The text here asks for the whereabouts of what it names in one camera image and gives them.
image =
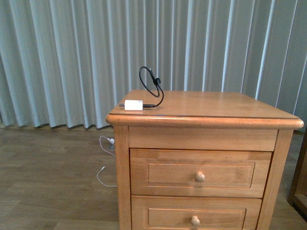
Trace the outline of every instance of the charging cable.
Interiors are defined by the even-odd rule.
[[[142,69],[146,69],[149,72],[150,76],[152,77],[153,83],[154,83],[154,85],[155,85],[155,87],[157,89],[158,94],[154,94],[150,89],[148,89],[148,87],[143,82],[142,77],[141,77]],[[139,70],[139,77],[140,77],[142,85],[145,87],[145,89],[147,89],[148,92],[151,93],[152,96],[160,97],[160,90],[161,90],[161,93],[162,93],[161,101],[158,104],[143,104],[143,108],[155,108],[155,107],[159,106],[162,103],[163,99],[164,99],[164,92],[163,92],[163,90],[161,89],[161,87],[159,85],[161,83],[160,78],[155,78],[152,69],[148,68],[146,66],[142,66],[140,68],[140,70]],[[125,104],[120,103],[119,106],[120,107],[125,107]]]
[[[103,184],[104,186],[106,186],[106,187],[117,187],[117,185],[107,185],[107,184],[103,183],[103,182],[99,179],[98,175],[102,172],[103,169],[105,169],[105,166],[102,167],[101,170],[97,173],[97,175],[96,175],[97,180],[98,180],[101,184]]]
[[[99,138],[99,143],[100,143],[100,147],[101,147],[101,149],[102,149],[103,151],[105,151],[105,152],[108,153],[108,154],[111,154],[111,155],[115,156],[114,153],[109,152],[109,151],[105,150],[105,149],[102,147],[101,138],[107,139],[107,140],[110,142],[110,144],[112,144],[112,145],[114,145],[114,139],[113,139],[113,138],[107,138],[107,137],[104,137],[104,136],[100,136],[100,138]],[[97,175],[96,175],[97,180],[98,180],[102,185],[104,185],[104,186],[106,186],[106,187],[117,187],[117,185],[107,185],[107,184],[103,183],[103,182],[99,179],[98,176],[99,176],[99,174],[103,171],[103,169],[105,169],[105,166],[102,167],[101,170],[97,173]]]

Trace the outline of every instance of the drawer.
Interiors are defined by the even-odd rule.
[[[273,151],[277,130],[129,127],[129,146],[146,149]]]
[[[132,195],[263,195],[271,152],[130,149]]]
[[[132,229],[254,230],[260,206],[260,199],[132,196]]]

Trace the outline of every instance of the curtain fold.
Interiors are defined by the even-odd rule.
[[[242,92],[307,123],[306,12],[305,0],[0,0],[0,122],[103,127],[146,65],[165,90]]]

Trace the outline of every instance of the wooden knob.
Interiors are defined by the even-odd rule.
[[[205,175],[202,174],[201,172],[196,173],[195,175],[195,180],[197,182],[204,182],[205,181]]]
[[[192,220],[191,220],[191,224],[195,227],[199,226],[201,223],[201,221],[198,219],[197,216],[193,216],[192,217]]]

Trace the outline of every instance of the nightstand top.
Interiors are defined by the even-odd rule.
[[[120,103],[124,103],[127,99],[143,100],[144,104],[156,104],[160,101],[160,98],[153,97],[145,90],[129,92]],[[232,122],[239,122],[240,119],[240,123],[243,122],[248,126],[246,122],[251,122],[251,119],[255,122],[257,119],[265,123],[274,122],[276,125],[280,123],[281,127],[287,123],[287,128],[300,128],[303,125],[297,116],[236,92],[165,91],[164,101],[158,107],[143,111],[125,111],[117,105],[108,115],[107,121],[113,124],[116,116],[126,121],[131,120],[132,123],[136,118],[150,119],[152,122],[159,120],[162,123],[164,120],[173,119],[175,122],[179,119],[181,122],[194,121],[203,125],[209,120],[230,122],[232,119]]]

